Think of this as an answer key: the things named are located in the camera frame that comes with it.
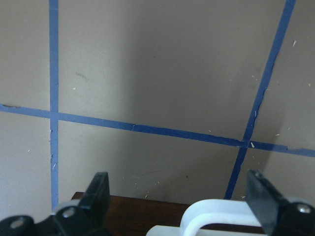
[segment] dark wood table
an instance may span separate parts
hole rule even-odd
[[[83,194],[76,192],[72,199],[80,199]],[[185,204],[111,196],[104,225],[113,236],[145,236],[155,225],[179,227],[188,207]],[[237,225],[213,224],[203,229],[263,234],[259,227]]]

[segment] blue tape line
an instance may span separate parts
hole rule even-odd
[[[252,148],[251,146],[247,147],[248,145],[247,142],[238,141],[235,139],[188,132],[188,131],[183,131],[183,130],[159,128],[159,127],[154,127],[154,126],[125,123],[125,122],[114,121],[114,120],[77,116],[77,115],[66,114],[66,113],[53,113],[50,111],[38,110],[38,109],[27,108],[27,107],[10,107],[10,106],[0,104],[0,112],[15,113],[15,114],[27,115],[27,116],[32,116],[32,117],[51,118],[52,120],[63,120],[63,121],[69,121],[69,122],[74,122],[74,123],[129,130],[129,131],[134,131],[134,132],[142,132],[142,133],[165,135],[165,136],[171,136],[171,137],[177,137],[177,138],[192,139],[192,140],[223,144],[223,145],[239,147],[239,148]],[[312,150],[312,149],[305,149],[305,148],[289,149],[288,146],[262,143],[262,142],[257,142],[257,141],[250,141],[250,143],[254,145],[255,149],[259,149],[259,150],[275,151],[275,152],[283,152],[287,154],[294,154],[294,155],[300,155],[300,156],[315,157],[315,150]]]
[[[260,82],[260,85],[258,88],[258,92],[257,92],[256,98],[255,98],[255,101],[254,101],[254,104],[252,107],[250,118],[249,118],[249,121],[247,123],[246,130],[245,130],[245,133],[243,136],[243,141],[247,142],[247,148],[250,145],[250,140],[252,138],[256,119],[257,119],[257,116],[259,114],[259,108],[260,108],[260,105],[263,101],[264,94],[268,88],[268,85],[269,85],[269,82],[271,79],[271,75],[272,75],[272,71],[273,71],[273,67],[274,67],[277,55],[279,54],[279,51],[281,49],[282,42],[283,42],[284,36],[285,36],[285,32],[286,32],[286,29],[289,25],[290,18],[291,18],[293,9],[294,9],[294,5],[295,5],[295,0],[287,0],[285,2],[285,5],[284,5],[283,13],[282,13],[279,25],[278,25],[276,36],[275,36],[274,42],[272,44],[272,48],[271,48],[270,53],[269,53],[269,57],[268,57],[268,60],[267,60],[266,66],[265,66],[265,70],[264,70],[264,73],[262,75],[262,79],[261,79],[261,82]],[[232,197],[232,194],[233,194],[233,191],[234,191],[234,188],[236,185],[236,181],[238,179],[238,175],[241,171],[241,166],[242,166],[244,159],[245,159],[245,155],[246,155],[246,151],[244,151],[241,148],[239,150],[238,155],[237,155],[236,162],[235,162],[235,165],[234,165],[234,168],[233,168],[233,171],[232,171],[232,174],[231,174],[231,177],[230,177],[230,180],[229,180],[226,192],[225,192],[225,196],[224,196],[225,199],[231,199],[231,197]]]
[[[259,150],[276,151],[276,152],[282,152],[282,153],[287,153],[287,154],[315,157],[315,150],[311,150],[311,149],[305,149],[305,148],[289,149],[288,146],[261,143],[261,142],[255,142],[255,141],[252,141],[252,144],[254,145],[255,149],[259,149]]]
[[[115,129],[130,130],[130,131],[141,132],[141,133],[158,134],[158,135],[172,136],[172,137],[178,137],[178,138],[184,138],[184,139],[192,139],[192,140],[204,141],[204,142],[215,143],[215,144],[229,145],[229,146],[234,146],[234,147],[243,147],[245,145],[244,142],[241,142],[239,140],[229,139],[229,138],[224,138],[224,137],[217,137],[217,136],[208,135],[208,134],[200,134],[200,133],[188,132],[188,131],[183,131],[183,130],[125,123],[125,122],[113,121],[113,120],[107,120],[107,119],[83,117],[83,116],[77,116],[77,115],[66,114],[66,113],[59,113],[59,120],[82,123],[82,124],[97,125],[97,126],[103,126],[103,127],[115,128]]]
[[[234,188],[236,185],[236,181],[238,178],[238,174],[241,171],[241,167],[242,167],[242,164],[244,162],[244,157],[246,156],[246,152],[247,152],[246,147],[241,147],[240,150],[238,151],[238,155],[237,155],[237,158],[236,158],[236,161],[234,164],[234,168],[232,171],[230,181],[229,181],[228,186],[227,186],[227,190],[226,190],[224,199],[231,199],[231,197],[232,197],[232,194],[233,194],[233,191],[234,191]]]
[[[49,0],[49,52],[50,52],[50,152],[51,152],[51,205],[58,205],[58,103],[59,103],[59,46],[58,0]]]
[[[9,112],[21,115],[27,115],[32,117],[42,117],[42,118],[50,118],[51,113],[49,111],[38,110],[27,107],[10,107],[3,104],[0,104],[0,112]]]

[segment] beige wall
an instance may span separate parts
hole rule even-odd
[[[284,3],[59,0],[59,111],[241,140]],[[296,4],[254,141],[313,149],[314,8]],[[49,79],[48,1],[2,0],[0,103],[48,111]],[[43,219],[51,209],[49,119],[0,112],[0,130],[0,218]],[[97,171],[109,172],[113,195],[223,198],[237,152],[60,121],[59,200],[84,191]],[[242,200],[246,170],[259,168],[284,194],[312,202],[314,163],[250,149],[233,198]]]

